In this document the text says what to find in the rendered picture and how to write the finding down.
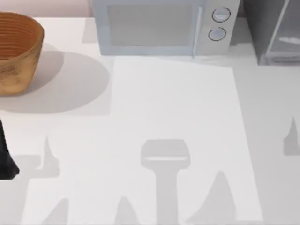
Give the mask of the microwave oven door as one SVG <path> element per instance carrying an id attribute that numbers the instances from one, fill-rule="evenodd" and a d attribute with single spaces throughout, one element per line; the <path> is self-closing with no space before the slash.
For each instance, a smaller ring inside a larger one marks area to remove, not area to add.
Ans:
<path id="1" fill-rule="evenodd" d="M 193 55 L 198 0 L 92 0 L 102 55 Z"/>

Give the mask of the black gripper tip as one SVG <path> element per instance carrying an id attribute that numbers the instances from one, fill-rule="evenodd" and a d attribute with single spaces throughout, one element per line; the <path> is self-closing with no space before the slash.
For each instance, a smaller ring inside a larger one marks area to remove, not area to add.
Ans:
<path id="1" fill-rule="evenodd" d="M 19 172 L 19 167 L 9 153 L 2 121 L 0 120 L 0 180 L 12 180 Z"/>

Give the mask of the brown woven basket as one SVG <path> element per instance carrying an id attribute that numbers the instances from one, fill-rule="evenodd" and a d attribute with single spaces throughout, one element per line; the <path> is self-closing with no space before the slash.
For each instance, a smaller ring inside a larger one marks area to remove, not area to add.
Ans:
<path id="1" fill-rule="evenodd" d="M 33 80 L 45 30 L 32 17 L 0 11 L 0 96 L 19 94 Z"/>

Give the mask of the pale microwave oven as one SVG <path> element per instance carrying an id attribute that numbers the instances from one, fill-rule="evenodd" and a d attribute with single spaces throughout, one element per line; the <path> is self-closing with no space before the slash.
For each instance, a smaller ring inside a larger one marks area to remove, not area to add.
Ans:
<path id="1" fill-rule="evenodd" d="M 232 38 L 233 28 L 237 18 L 240 0 L 198 0 L 202 7 L 201 26 L 197 44 L 196 56 L 221 55 L 226 53 Z M 215 22 L 212 13 L 216 8 L 226 7 L 231 11 L 230 18 L 225 22 Z M 208 33 L 211 29 L 224 28 L 226 37 L 218 42 L 211 41 Z"/>

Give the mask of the round microwave knob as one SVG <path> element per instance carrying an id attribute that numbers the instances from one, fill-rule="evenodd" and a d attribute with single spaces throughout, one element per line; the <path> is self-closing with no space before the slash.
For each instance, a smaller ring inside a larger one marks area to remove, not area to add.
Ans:
<path id="1" fill-rule="evenodd" d="M 223 40 L 227 35 L 227 32 L 224 28 L 218 27 L 215 29 L 211 29 L 208 33 L 208 38 L 211 41 L 218 42 Z"/>
<path id="2" fill-rule="evenodd" d="M 227 21 L 231 16 L 231 11 L 226 7 L 216 8 L 212 13 L 212 19 L 217 23 Z"/>

